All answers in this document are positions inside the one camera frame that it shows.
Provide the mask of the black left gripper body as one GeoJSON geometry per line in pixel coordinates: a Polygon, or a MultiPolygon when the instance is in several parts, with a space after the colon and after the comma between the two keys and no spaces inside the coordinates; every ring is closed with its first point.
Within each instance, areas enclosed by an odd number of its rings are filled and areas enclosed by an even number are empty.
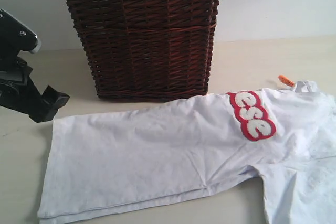
{"type": "Polygon", "coordinates": [[[25,60],[1,58],[1,106],[27,114],[31,119],[43,119],[43,100],[30,78],[32,68],[25,60]]]}

